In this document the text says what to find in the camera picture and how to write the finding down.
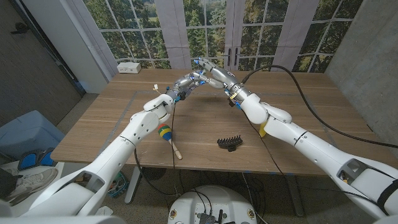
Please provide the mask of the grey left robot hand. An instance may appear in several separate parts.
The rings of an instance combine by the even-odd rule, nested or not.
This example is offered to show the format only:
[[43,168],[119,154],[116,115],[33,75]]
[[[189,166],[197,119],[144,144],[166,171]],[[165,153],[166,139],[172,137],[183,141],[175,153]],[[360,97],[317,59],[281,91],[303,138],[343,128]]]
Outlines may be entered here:
[[208,77],[201,70],[190,72],[189,74],[178,79],[173,87],[166,91],[175,102],[184,100],[198,86],[206,83]]

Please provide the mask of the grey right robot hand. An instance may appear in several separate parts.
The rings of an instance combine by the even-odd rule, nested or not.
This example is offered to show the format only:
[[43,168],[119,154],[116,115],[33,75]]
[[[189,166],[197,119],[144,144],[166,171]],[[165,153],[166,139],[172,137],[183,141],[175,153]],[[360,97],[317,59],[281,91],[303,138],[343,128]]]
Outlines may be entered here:
[[227,89],[229,91],[229,97],[232,100],[243,102],[247,98],[250,98],[252,101],[260,101],[260,98],[256,94],[251,96],[252,93],[246,87],[244,87],[243,84],[238,82],[235,75],[230,71],[218,67],[217,65],[205,58],[199,57],[198,59],[194,59],[194,62],[202,66],[206,72],[211,72],[214,79],[221,82],[224,86],[224,89]]

